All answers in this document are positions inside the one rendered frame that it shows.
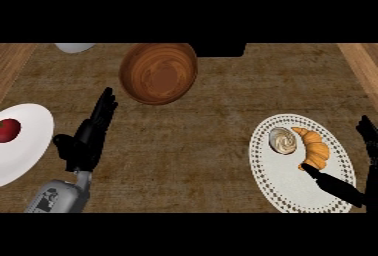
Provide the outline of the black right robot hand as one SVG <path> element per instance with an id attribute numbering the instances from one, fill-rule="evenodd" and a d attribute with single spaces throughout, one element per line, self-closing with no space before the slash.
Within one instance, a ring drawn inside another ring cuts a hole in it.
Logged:
<path id="1" fill-rule="evenodd" d="M 370 161 L 364 192 L 360 193 L 351 184 L 322 173 L 308 164 L 302 163 L 301 167 L 325 192 L 356 207 L 366 206 L 367 213 L 378 213 L 378 128 L 366 115 L 361 116 L 356 130 L 364 141 Z"/>

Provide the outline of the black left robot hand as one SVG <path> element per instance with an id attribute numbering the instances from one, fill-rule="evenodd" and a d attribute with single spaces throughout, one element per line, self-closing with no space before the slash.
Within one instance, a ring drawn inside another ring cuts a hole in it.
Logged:
<path id="1" fill-rule="evenodd" d="M 112 88 L 106 87 L 90 117 L 81 122 L 75 135 L 57 134 L 53 137 L 53 144 L 57 154 L 66 161 L 65 170 L 68 172 L 91 172 L 97 166 L 106 131 L 110 125 L 113 112 L 118 106 Z"/>

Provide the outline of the golden croissant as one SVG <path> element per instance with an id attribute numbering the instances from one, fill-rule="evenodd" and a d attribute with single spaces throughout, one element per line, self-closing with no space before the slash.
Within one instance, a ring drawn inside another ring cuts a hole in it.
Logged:
<path id="1" fill-rule="evenodd" d="M 298 134 L 304 145 L 305 157 L 302 162 L 322 170 L 330 156 L 329 147 L 322 141 L 322 136 L 316 131 L 305 128 L 292 127 L 292 131 Z"/>

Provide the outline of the brown wooden bowl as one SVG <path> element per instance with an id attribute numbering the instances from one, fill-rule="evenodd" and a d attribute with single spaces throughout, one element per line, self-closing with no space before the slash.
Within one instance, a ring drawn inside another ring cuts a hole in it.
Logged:
<path id="1" fill-rule="evenodd" d="M 187 43 L 139 43 L 119 65 L 119 83 L 128 96 L 147 105 L 174 102 L 198 74 L 195 50 Z"/>

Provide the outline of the white plate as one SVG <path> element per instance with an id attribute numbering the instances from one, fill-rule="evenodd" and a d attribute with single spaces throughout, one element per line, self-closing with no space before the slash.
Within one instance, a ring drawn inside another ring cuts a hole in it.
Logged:
<path id="1" fill-rule="evenodd" d="M 0 112 L 1 119 L 20 123 L 16 138 L 0 143 L 0 187 L 12 183 L 38 162 L 53 137 L 54 120 L 48 109 L 32 103 L 15 105 Z"/>

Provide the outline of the red apple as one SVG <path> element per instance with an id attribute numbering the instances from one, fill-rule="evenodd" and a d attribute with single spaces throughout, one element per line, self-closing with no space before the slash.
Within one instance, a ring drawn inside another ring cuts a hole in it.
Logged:
<path id="1" fill-rule="evenodd" d="M 10 142 L 20 132 L 20 123 L 16 119 L 0 121 L 0 143 Z"/>

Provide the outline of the cream swirl cupcake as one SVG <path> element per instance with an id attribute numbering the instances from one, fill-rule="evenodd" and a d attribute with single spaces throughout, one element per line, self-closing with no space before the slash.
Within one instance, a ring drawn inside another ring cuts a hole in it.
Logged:
<path id="1" fill-rule="evenodd" d="M 271 150 L 282 154 L 292 154 L 297 150 L 297 139 L 294 133 L 283 127 L 276 127 L 268 133 L 268 145 Z"/>

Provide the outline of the pale grey round object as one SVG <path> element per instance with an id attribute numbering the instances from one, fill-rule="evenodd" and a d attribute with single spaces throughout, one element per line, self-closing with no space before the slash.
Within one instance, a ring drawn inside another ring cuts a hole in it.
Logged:
<path id="1" fill-rule="evenodd" d="M 65 53 L 79 53 L 88 50 L 94 46 L 94 43 L 56 43 L 56 47 Z"/>

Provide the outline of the black appliance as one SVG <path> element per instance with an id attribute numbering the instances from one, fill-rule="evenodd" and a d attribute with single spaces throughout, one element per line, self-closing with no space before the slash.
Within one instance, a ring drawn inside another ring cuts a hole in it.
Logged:
<path id="1" fill-rule="evenodd" d="M 240 57 L 243 55 L 243 43 L 192 43 L 198 57 Z"/>

